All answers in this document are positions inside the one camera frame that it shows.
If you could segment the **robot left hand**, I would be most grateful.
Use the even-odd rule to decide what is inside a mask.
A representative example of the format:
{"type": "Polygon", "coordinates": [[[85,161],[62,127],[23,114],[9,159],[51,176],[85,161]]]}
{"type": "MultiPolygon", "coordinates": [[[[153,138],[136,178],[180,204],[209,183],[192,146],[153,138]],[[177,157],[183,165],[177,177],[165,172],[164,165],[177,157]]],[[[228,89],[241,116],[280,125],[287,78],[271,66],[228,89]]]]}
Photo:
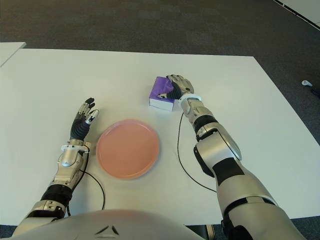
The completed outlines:
{"type": "Polygon", "coordinates": [[[92,108],[95,106],[95,99],[88,98],[78,109],[70,129],[70,140],[84,141],[91,124],[99,115],[99,110],[92,108]]]}

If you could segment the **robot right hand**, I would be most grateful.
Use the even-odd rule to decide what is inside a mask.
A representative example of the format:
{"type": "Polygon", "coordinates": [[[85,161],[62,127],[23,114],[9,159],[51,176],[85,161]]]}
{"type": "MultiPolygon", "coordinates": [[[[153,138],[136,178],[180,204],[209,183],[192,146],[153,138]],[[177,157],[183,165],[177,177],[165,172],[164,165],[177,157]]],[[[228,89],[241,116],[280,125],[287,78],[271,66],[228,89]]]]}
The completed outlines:
{"type": "Polygon", "coordinates": [[[184,94],[193,94],[194,88],[191,84],[191,82],[184,78],[181,75],[167,75],[166,78],[170,80],[173,90],[168,93],[161,93],[157,97],[160,99],[173,99],[178,100],[180,99],[184,94]]]}

